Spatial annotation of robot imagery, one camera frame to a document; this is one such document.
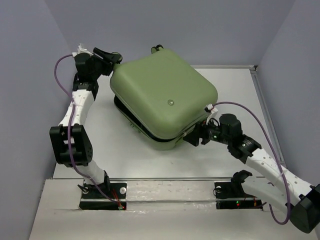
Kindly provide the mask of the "green suitcase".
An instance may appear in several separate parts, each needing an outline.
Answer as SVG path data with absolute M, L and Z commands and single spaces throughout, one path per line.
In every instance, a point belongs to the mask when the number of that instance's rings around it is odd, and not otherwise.
M 119 63 L 110 78 L 114 105 L 156 150 L 183 142 L 196 123 L 206 121 L 217 88 L 174 51 L 162 45 L 151 54 Z

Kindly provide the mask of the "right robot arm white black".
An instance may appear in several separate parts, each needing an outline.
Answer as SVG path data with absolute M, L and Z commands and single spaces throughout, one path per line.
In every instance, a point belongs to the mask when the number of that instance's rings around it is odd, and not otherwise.
M 301 232 L 309 234 L 320 223 L 320 186 L 302 180 L 277 164 L 262 146 L 245 135 L 242 124 L 233 114 L 223 114 L 219 124 L 200 121 L 183 140 L 197 147 L 210 141 L 225 144 L 228 152 L 264 179 L 240 171 L 231 179 L 230 190 L 235 196 L 255 196 L 289 215 L 289 221 Z

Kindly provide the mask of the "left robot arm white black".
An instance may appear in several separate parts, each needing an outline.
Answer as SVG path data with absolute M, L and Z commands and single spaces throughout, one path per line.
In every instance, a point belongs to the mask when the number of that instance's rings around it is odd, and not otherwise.
M 97 196 L 109 199 L 112 190 L 110 178 L 93 160 L 93 146 L 85 130 L 85 122 L 98 94 L 99 77 L 109 76 L 114 66 L 122 61 L 122 56 L 98 48 L 88 51 L 79 45 L 76 52 L 61 57 L 57 62 L 66 58 L 73 58 L 76 73 L 71 91 L 56 81 L 70 104 L 60 123 L 49 130 L 54 157 L 57 164 L 73 169 L 84 178 L 87 186 L 84 192 L 94 191 Z

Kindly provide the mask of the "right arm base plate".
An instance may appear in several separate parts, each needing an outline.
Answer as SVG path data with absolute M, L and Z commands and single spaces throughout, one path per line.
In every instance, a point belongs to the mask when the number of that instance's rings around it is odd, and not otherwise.
M 212 191 L 217 210 L 263 209 L 266 203 L 261 199 L 244 193 L 240 186 L 231 181 L 215 182 Z

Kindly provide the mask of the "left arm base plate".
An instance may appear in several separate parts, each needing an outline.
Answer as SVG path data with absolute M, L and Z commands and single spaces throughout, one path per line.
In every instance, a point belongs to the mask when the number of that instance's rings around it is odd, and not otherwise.
M 78 184 L 81 191 L 79 208 L 81 210 L 125 211 L 127 209 L 127 182 L 112 181 L 110 191 L 101 187 L 103 194 L 94 186 L 85 182 Z

